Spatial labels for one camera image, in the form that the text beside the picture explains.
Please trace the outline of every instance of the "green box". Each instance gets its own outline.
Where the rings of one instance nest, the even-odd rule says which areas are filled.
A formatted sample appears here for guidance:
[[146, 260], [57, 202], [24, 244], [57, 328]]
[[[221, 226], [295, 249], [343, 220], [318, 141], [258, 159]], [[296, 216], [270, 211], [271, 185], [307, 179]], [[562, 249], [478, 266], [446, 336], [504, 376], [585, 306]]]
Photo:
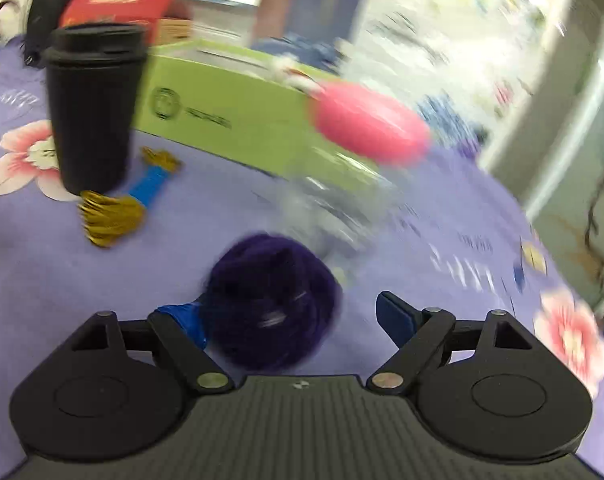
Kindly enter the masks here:
[[[304, 146], [328, 142], [310, 124], [307, 95], [259, 77], [271, 59], [205, 40], [154, 48], [134, 126], [284, 176]], [[332, 78], [301, 69], [315, 80]]]

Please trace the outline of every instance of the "purple yarn ball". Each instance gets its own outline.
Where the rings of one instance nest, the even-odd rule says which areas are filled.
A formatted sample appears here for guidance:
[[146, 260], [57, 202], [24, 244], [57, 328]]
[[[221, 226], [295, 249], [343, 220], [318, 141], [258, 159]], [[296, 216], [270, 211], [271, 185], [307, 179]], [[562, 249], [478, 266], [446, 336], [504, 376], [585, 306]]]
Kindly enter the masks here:
[[207, 338], [248, 370], [291, 367], [317, 348], [338, 311], [331, 271], [300, 243], [252, 235], [215, 264], [200, 297]]

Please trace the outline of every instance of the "blue cloth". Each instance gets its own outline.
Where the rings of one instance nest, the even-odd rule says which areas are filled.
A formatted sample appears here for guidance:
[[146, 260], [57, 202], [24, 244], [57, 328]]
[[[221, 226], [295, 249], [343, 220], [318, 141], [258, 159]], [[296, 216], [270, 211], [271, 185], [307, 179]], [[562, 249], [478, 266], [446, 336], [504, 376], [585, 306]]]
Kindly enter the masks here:
[[159, 166], [150, 166], [144, 178], [138, 182], [129, 194], [147, 209], [157, 196], [157, 192], [169, 176], [169, 172]]
[[164, 305], [157, 312], [168, 314], [180, 326], [187, 336], [201, 349], [207, 347], [207, 337], [200, 322], [200, 304], [197, 301], [182, 305]]
[[307, 38], [289, 33], [284, 38], [266, 38], [255, 41], [251, 48], [272, 56], [293, 54], [302, 64], [337, 74], [340, 54], [335, 47], [321, 41], [314, 43]]

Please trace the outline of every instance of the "red box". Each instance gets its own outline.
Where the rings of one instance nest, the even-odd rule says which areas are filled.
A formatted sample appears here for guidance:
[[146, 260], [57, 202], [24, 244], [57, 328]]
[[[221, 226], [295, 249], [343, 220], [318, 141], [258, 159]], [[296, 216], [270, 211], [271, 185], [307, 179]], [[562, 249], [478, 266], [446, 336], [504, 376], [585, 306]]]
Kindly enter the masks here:
[[178, 0], [71, 0], [60, 18], [60, 27], [89, 22], [139, 23], [148, 30], [149, 44], [154, 44], [164, 18], [189, 19], [188, 14], [188, 6]]

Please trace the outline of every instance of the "metal pivot screw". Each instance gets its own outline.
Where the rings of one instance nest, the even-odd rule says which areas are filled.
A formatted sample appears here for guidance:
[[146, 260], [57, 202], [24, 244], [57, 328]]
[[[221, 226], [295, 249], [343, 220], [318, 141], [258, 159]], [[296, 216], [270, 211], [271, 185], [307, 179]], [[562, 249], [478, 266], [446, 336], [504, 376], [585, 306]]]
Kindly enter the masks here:
[[371, 381], [378, 388], [390, 389], [401, 386], [404, 382], [404, 378], [402, 377], [402, 375], [393, 372], [382, 372], [379, 374], [375, 374]]
[[305, 388], [311, 386], [311, 383], [309, 381], [301, 380], [297, 383], [293, 383], [291, 386], [293, 386], [297, 390], [304, 390]]
[[218, 372], [207, 372], [198, 377], [198, 384], [202, 388], [222, 388], [228, 384], [228, 377]]

